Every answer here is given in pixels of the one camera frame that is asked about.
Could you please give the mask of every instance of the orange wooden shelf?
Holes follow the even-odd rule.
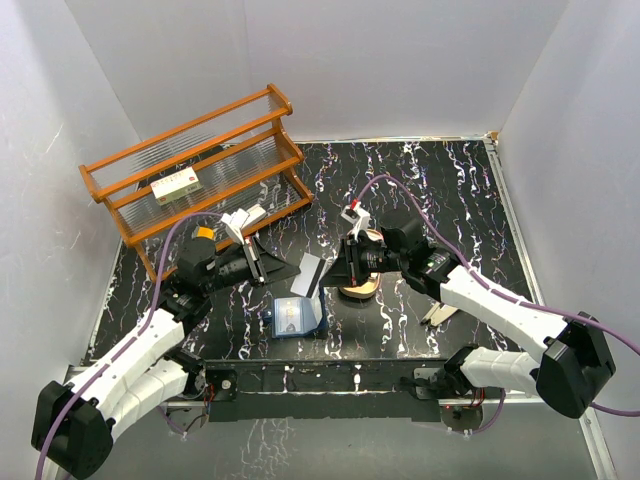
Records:
[[[269,84],[264,90],[120,153],[81,165],[80,173],[93,199],[105,204],[125,244],[136,249],[155,280],[153,264],[142,242],[171,228],[185,215],[216,210],[223,201],[225,207],[233,204],[234,208],[248,208],[251,192],[265,181],[285,182],[292,192],[291,201],[279,208],[265,208],[267,218],[246,234],[311,202],[313,195],[294,169],[303,160],[302,152],[282,126],[281,117],[291,113],[287,97]],[[159,205],[150,183],[187,166],[197,173],[202,188]],[[228,240],[222,240],[218,248],[228,244]]]

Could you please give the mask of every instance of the white backdrop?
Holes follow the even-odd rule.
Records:
[[[143,138],[273,82],[295,139],[501,129],[566,0],[67,0]]]
[[[78,165],[138,142],[63,0],[0,2],[0,477],[33,478],[40,390],[78,364],[119,235]]]
[[[549,305],[583,309],[636,343],[640,252],[640,4],[574,0],[500,134],[500,156]],[[639,359],[598,402],[640,410]],[[598,418],[622,480],[638,478],[640,419]]]

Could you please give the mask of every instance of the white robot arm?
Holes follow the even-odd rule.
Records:
[[[527,299],[470,272],[455,254],[431,244],[418,218],[397,211],[383,215],[383,241],[375,241],[361,228],[369,217],[359,203],[347,207],[342,216],[354,227],[341,241],[338,257],[321,280],[323,286],[356,286],[373,272],[400,272],[414,290],[473,315],[523,349],[465,347],[427,382],[427,388],[455,395],[481,387],[514,389],[539,395],[559,413],[579,418],[615,373],[601,330],[526,308],[522,303]]]

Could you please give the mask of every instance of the small white box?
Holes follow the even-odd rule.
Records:
[[[201,188],[198,176],[191,167],[151,183],[151,190],[159,205],[173,202]]]

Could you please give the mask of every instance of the purple cable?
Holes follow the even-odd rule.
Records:
[[[82,387],[78,389],[78,391],[71,397],[60,413],[56,417],[49,429],[49,433],[44,439],[44,443],[42,444],[42,450],[40,451],[40,456],[38,457],[38,465],[36,466],[36,480],[42,480],[42,471],[44,470],[44,461],[47,458],[47,452],[49,451],[49,447],[51,446],[51,442],[53,441],[53,436],[58,431],[58,428],[62,424],[64,417],[67,416],[71,407],[78,401],[78,399],[82,396],[84,392],[91,386],[93,382],[95,382],[98,378],[102,376],[102,374],[109,368],[109,365],[103,365],[98,371],[89,379],[87,383],[85,383]]]
[[[160,263],[158,265],[158,273],[156,275],[156,285],[155,285],[155,289],[153,290],[153,298],[151,299],[151,305],[149,306],[150,313],[147,316],[147,320],[142,324],[142,327],[140,327],[140,330],[138,331],[138,335],[144,333],[144,331],[147,328],[149,328],[149,325],[151,324],[151,319],[153,318],[153,313],[155,312],[156,308],[158,307],[158,300],[160,298],[160,285],[162,284],[162,273],[164,271],[165,260],[167,258],[168,252],[169,252],[169,243],[171,242],[171,237],[173,237],[173,234],[175,233],[176,229],[180,225],[182,225],[182,223],[185,220],[187,220],[189,218],[197,217],[197,216],[220,217],[221,215],[219,213],[214,213],[214,212],[191,213],[189,215],[185,215],[184,217],[182,217],[180,220],[178,220],[173,225],[173,227],[171,227],[171,230],[169,230],[169,233],[167,234],[167,238],[164,241],[164,246],[162,247],[162,253],[160,254]],[[113,357],[111,357],[111,361],[113,362],[113,361],[117,360],[124,352],[127,351],[127,349],[136,340],[137,340],[137,337],[133,337],[126,344],[124,344],[122,346],[122,348],[120,350],[118,350],[113,355]],[[38,464],[37,464],[37,467],[36,467],[35,480],[42,480],[42,472],[44,470],[44,461],[47,458],[47,453],[49,452],[49,448],[51,447],[51,442],[53,441],[53,436],[58,431],[58,428],[62,424],[62,421],[66,417],[67,413],[69,413],[69,411],[71,410],[71,407],[73,407],[73,405],[78,401],[78,399],[82,396],[82,394],[84,394],[84,392],[86,392],[87,389],[91,385],[93,385],[93,383],[98,378],[100,378],[102,376],[102,374],[109,368],[109,366],[110,366],[109,364],[103,365],[93,375],[93,377],[91,377],[87,381],[87,383],[85,383],[82,387],[80,387],[80,389],[73,395],[73,397],[71,397],[71,400],[69,400],[66,403],[66,405],[64,407],[62,407],[62,410],[60,410],[60,413],[58,414],[58,416],[54,420],[53,425],[51,425],[51,428],[49,429],[49,432],[47,433],[47,436],[44,439],[44,443],[42,444],[42,449],[40,450],[40,456],[38,457]]]
[[[365,187],[362,189],[362,191],[358,195],[357,200],[358,201],[362,200],[362,197],[364,196],[365,192],[369,190],[369,188],[371,188],[371,186],[374,183],[377,183],[380,180],[387,180],[389,182],[392,182],[395,185],[397,185],[404,193],[406,193],[409,199],[411,200],[411,202],[413,203],[413,205],[416,207],[416,209],[420,213],[420,216],[422,217],[422,220],[424,220],[424,223],[427,225],[427,228],[431,231],[431,233],[433,233],[433,235],[438,239],[438,241],[443,245],[445,245],[447,248],[449,248],[458,257],[458,259],[460,260],[460,263],[462,263],[464,268],[466,268],[469,271],[469,274],[474,278],[476,282],[478,282],[486,290],[489,290],[491,288],[489,284],[485,282],[484,279],[471,267],[471,264],[467,261],[467,259],[462,254],[462,252],[458,248],[456,248],[455,245],[449,242],[446,238],[440,235],[440,233],[436,230],[433,224],[429,221],[429,218],[427,217],[427,215],[422,211],[422,208],[420,208],[420,206],[418,205],[418,202],[416,201],[413,194],[399,180],[393,178],[390,175],[385,175],[385,174],[377,175],[373,177],[371,180],[369,180],[369,183],[365,185]],[[503,300],[507,300],[508,302],[511,302],[511,303],[518,302],[518,299],[516,297],[507,295],[503,292],[499,292],[497,290],[490,290],[490,292],[502,298]],[[561,317],[567,317],[567,318],[570,318],[571,320],[574,320],[574,321],[583,323],[585,325],[589,325],[590,327],[596,328],[598,330],[601,330],[605,333],[608,333],[609,335],[619,340],[623,344],[625,344],[627,347],[633,350],[633,352],[635,352],[636,355],[640,355],[640,346],[638,346],[631,339],[619,334],[618,332],[616,332],[615,330],[613,330],[612,328],[606,325],[598,323],[589,318],[576,315],[575,313],[565,312],[564,310],[560,310],[557,308],[545,307],[543,305],[537,305],[531,302],[522,302],[520,303],[520,305],[522,305],[523,307],[529,308],[531,310],[537,310],[539,312],[551,313],[554,315],[560,315]],[[595,402],[591,404],[591,407],[595,408],[596,410],[600,410],[601,412],[610,413],[611,415],[617,415],[620,417],[640,417],[640,410],[617,410],[614,408],[603,407],[601,405],[598,405]]]

